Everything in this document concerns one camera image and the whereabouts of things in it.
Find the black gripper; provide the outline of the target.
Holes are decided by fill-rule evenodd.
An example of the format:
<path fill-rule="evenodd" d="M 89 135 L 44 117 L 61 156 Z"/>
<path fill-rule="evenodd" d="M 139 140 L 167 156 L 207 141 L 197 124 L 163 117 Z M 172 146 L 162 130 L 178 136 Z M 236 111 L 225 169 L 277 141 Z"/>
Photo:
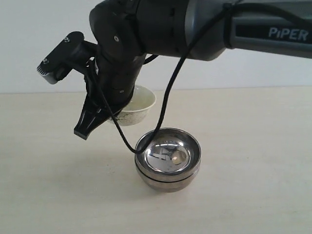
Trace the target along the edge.
<path fill-rule="evenodd" d="M 85 76 L 87 95 L 74 134 L 87 140 L 92 131 L 111 115 L 97 91 L 101 89 L 110 106 L 125 105 L 131 98 L 137 76 L 144 63 L 144 55 L 123 62 L 109 61 L 102 55 L 85 52 L 84 62 L 89 67 Z"/>

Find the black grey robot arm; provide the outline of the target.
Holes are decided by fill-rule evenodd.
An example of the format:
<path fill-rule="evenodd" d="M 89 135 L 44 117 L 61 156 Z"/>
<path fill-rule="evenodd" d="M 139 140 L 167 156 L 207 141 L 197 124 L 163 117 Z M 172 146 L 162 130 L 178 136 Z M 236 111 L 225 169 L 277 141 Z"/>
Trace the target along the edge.
<path fill-rule="evenodd" d="M 148 54 L 201 61 L 226 49 L 312 56 L 309 0 L 105 0 L 89 23 L 97 45 L 74 128 L 82 139 L 130 102 Z"/>

